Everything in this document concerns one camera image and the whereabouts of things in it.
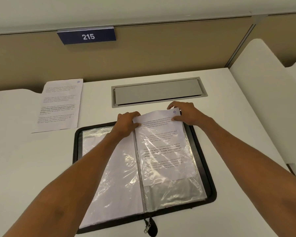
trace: white wall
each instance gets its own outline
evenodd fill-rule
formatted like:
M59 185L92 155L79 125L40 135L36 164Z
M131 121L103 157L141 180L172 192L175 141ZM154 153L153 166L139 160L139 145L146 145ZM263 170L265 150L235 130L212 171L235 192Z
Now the white wall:
M0 0L0 33L296 12L296 0Z

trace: left hand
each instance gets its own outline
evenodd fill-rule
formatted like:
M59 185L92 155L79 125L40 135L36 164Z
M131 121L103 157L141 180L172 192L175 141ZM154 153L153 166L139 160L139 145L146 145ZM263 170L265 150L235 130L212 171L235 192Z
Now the left hand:
M125 114L118 114L117 122L114 125L111 133L123 139L130 135L130 133L140 126L140 123L133 123L133 118L139 116L140 113L138 111L135 112L126 112Z

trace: display book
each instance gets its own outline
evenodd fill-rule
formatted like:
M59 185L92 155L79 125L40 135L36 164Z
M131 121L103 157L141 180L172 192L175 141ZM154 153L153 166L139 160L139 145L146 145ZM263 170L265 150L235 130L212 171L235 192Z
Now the display book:
M135 117L141 123L115 148L78 234L193 208L216 189L193 126L171 121L174 108ZM94 148L115 122L76 131L73 163Z

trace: forearm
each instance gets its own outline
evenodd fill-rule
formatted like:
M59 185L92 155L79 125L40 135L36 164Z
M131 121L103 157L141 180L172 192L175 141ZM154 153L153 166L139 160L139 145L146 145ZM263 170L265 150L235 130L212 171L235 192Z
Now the forearm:
M119 141L108 133L43 189L5 236L74 236Z
M213 119L202 116L198 126L272 229L279 236L296 236L296 177Z

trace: right hand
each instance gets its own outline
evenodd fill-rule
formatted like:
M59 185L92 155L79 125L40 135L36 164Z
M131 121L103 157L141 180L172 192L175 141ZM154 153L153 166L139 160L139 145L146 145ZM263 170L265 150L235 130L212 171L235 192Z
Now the right hand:
M200 127L204 119L208 117L200 112L198 109L196 109L194 107L194 104L190 102L173 101L167 107L167 110L171 109L172 107L179 107L182 112L182 115L173 117L173 121L183 121L188 125L197 125Z

